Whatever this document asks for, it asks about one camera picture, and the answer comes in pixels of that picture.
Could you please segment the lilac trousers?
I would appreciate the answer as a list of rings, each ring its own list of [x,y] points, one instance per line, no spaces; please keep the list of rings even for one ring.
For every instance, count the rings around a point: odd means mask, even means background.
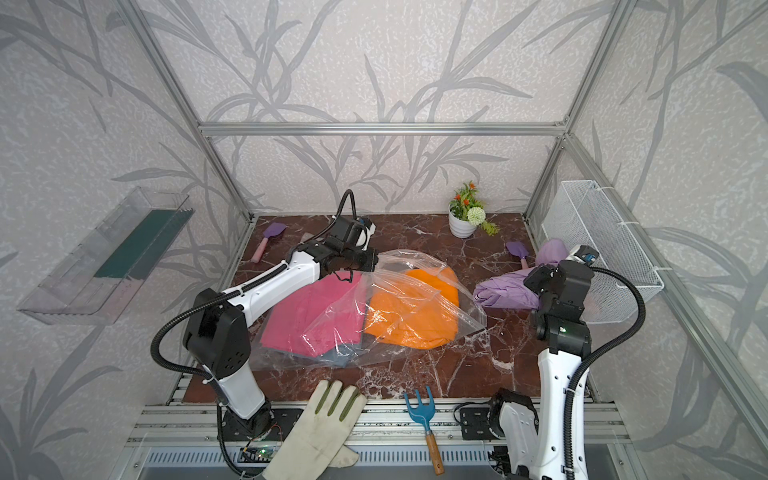
[[[569,255],[565,244],[557,238],[547,241],[538,251],[535,262],[528,269],[520,269],[492,277],[476,285],[475,302],[484,308],[532,310],[539,306],[537,296],[523,282],[539,265],[557,265]]]

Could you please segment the clear plastic vacuum bag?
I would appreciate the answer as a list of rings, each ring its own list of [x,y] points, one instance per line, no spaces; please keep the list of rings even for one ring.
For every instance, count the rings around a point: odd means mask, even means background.
[[[249,365],[359,368],[453,344],[486,326],[485,312],[447,264],[391,250],[371,273],[329,275],[271,308]]]

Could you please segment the orange trousers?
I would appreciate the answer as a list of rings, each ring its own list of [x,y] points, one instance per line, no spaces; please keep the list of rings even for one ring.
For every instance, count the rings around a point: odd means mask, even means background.
[[[428,350],[459,331],[458,278],[450,268],[384,272],[374,277],[363,332],[377,342]]]

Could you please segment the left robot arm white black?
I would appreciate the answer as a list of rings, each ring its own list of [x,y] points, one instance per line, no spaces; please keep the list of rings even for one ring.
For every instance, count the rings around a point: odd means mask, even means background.
[[[267,410],[267,399],[248,366],[250,326],[300,289],[339,270],[372,272],[378,263],[373,248],[324,243],[301,245],[267,272],[221,293],[198,294],[183,335],[184,347],[214,385],[219,400],[237,417],[250,421]]]

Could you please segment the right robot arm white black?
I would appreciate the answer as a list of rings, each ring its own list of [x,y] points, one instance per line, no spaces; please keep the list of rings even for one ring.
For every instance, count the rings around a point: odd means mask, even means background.
[[[532,312],[537,336],[541,398],[501,389],[488,414],[491,432],[505,440],[509,479],[586,479],[584,393],[579,370],[591,352],[591,334],[581,320],[594,272],[566,259],[534,268],[524,286],[537,294]]]

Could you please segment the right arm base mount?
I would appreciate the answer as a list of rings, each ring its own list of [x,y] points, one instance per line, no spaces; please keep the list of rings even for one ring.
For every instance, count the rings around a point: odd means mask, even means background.
[[[463,402],[453,410],[463,440],[511,440],[523,445],[537,440],[538,412],[527,395],[500,388],[484,402]]]

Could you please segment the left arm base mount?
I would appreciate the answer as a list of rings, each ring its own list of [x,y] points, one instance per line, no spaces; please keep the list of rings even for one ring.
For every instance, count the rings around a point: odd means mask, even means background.
[[[255,420],[243,420],[225,408],[218,422],[217,437],[225,442],[282,441],[302,412],[300,408],[277,408],[259,413]]]

